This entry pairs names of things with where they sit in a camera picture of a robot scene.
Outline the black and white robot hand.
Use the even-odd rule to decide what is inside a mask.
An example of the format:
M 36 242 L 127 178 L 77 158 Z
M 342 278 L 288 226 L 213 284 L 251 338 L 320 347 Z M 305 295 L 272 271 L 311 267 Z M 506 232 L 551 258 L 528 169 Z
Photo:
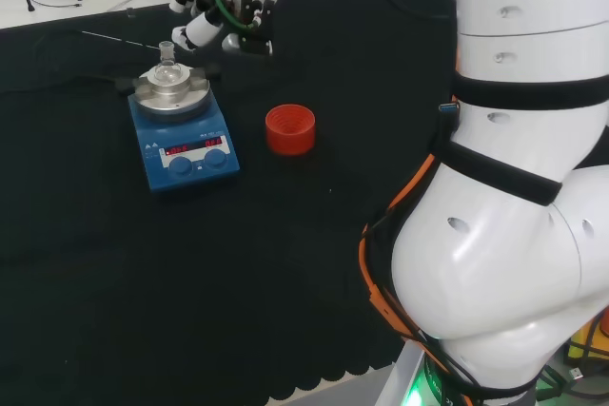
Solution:
M 216 0 L 171 0 L 169 8 L 176 13 L 190 11 L 190 21 L 185 26 L 174 28 L 171 33 L 171 41 L 187 51 L 212 42 L 225 20 Z

